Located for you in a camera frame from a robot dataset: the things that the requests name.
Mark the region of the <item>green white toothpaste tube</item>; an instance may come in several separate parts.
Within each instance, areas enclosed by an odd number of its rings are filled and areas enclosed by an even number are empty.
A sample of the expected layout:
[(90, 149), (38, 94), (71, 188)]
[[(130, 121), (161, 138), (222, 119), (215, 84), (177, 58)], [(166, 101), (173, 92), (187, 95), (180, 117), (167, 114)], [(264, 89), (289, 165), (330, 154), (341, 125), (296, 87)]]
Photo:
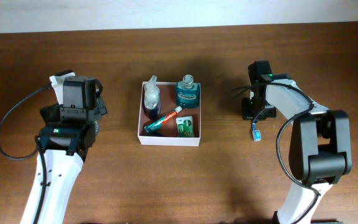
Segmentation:
[(168, 123), (171, 119), (173, 119), (174, 117), (176, 117), (181, 111), (182, 111), (182, 107), (181, 106), (177, 106), (173, 111), (169, 112), (169, 114), (167, 114), (166, 116), (158, 119), (157, 121), (151, 123), (148, 126), (144, 127), (144, 130), (147, 134), (152, 134), (155, 133), (156, 131), (158, 131), (162, 126), (164, 126), (166, 123)]

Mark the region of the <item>green soap box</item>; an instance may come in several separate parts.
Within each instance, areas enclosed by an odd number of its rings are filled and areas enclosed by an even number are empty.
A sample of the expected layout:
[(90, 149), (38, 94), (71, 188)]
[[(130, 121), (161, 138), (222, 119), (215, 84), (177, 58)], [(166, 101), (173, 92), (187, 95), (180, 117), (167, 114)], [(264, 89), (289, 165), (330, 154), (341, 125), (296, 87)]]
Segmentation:
[(176, 119), (178, 135), (180, 138), (194, 138), (193, 117), (185, 116)]

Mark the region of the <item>teal mouthwash bottle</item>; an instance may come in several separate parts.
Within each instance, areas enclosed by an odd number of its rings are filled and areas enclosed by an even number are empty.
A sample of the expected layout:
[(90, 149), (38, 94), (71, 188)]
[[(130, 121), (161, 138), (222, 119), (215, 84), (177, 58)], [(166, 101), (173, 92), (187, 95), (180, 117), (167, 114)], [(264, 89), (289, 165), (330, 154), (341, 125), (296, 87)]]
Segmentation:
[(176, 104), (183, 109), (193, 109), (199, 107), (200, 103), (200, 84), (194, 82), (192, 75), (185, 75), (183, 80), (177, 82)]

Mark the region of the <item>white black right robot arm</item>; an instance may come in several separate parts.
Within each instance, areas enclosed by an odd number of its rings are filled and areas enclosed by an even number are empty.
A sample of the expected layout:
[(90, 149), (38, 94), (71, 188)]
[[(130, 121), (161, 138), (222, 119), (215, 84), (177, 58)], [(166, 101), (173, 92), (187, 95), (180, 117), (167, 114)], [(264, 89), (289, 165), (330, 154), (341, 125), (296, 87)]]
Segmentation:
[(270, 105), (286, 118), (275, 150), (292, 184), (272, 221), (311, 223), (322, 197), (352, 169), (348, 115), (312, 100), (287, 74), (252, 75), (244, 89), (251, 105)]

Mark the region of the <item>foam pump bottle blue liquid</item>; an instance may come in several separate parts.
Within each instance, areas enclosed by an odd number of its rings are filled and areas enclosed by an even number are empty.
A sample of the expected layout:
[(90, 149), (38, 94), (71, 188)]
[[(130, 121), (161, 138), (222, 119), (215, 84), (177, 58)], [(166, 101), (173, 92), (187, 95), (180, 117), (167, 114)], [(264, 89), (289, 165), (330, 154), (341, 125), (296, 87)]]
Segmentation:
[(144, 86), (144, 111), (150, 120), (158, 118), (161, 109), (160, 89), (157, 76), (153, 75)]

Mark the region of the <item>blue white toothbrush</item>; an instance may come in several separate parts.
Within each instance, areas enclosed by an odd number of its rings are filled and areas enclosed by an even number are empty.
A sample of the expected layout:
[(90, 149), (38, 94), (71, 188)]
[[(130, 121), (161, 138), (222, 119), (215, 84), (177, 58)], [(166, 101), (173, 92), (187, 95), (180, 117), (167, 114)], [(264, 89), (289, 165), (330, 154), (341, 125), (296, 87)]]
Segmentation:
[(256, 122), (252, 123), (252, 137), (254, 141), (260, 141), (262, 139), (260, 130), (256, 129)]

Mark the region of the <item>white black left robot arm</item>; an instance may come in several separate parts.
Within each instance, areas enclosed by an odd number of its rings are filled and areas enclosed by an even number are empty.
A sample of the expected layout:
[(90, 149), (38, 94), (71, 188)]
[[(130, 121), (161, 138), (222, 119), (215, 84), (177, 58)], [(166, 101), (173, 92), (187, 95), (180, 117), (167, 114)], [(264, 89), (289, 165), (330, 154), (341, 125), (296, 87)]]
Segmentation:
[(21, 223), (63, 222), (71, 190), (96, 141), (98, 120), (107, 113), (102, 96), (96, 105), (96, 118), (90, 124), (61, 123), (63, 106), (58, 103), (40, 109), (45, 127), (35, 137), (39, 154)]

